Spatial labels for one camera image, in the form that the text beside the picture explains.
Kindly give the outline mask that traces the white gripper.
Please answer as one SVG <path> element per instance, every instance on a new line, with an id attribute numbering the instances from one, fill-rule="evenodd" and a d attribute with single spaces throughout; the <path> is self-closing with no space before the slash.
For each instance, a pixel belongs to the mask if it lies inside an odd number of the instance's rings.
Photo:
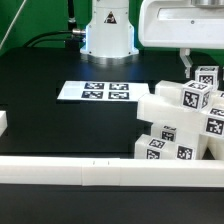
<path id="1" fill-rule="evenodd" d="M 143 0 L 138 38 L 145 47 L 181 48 L 189 78 L 190 49 L 224 49 L 224 0 Z"/>

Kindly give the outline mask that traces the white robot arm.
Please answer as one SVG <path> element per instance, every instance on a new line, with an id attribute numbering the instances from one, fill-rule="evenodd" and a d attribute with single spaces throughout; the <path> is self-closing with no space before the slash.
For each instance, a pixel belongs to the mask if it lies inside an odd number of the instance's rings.
<path id="1" fill-rule="evenodd" d="M 81 56 L 100 64 L 135 58 L 145 47 L 178 48 L 189 74 L 192 49 L 224 49 L 224 0 L 143 0 L 138 26 L 129 21 L 129 0 L 92 0 Z"/>

